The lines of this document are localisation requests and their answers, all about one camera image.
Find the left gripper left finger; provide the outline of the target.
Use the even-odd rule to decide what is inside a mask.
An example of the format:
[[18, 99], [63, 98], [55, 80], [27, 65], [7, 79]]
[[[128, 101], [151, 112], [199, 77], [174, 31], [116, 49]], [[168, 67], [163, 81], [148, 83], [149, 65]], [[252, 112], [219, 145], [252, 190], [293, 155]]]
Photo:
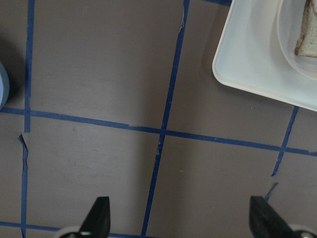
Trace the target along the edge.
[[79, 229], [80, 236], [108, 236], [110, 232], [109, 197], [98, 197]]

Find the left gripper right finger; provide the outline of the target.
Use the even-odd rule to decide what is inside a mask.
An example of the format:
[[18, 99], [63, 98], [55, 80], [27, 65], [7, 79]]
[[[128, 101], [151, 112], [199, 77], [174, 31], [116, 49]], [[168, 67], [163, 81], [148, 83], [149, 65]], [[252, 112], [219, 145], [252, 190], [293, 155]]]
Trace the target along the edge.
[[261, 196], [250, 197], [249, 227], [255, 238], [291, 238], [293, 233]]

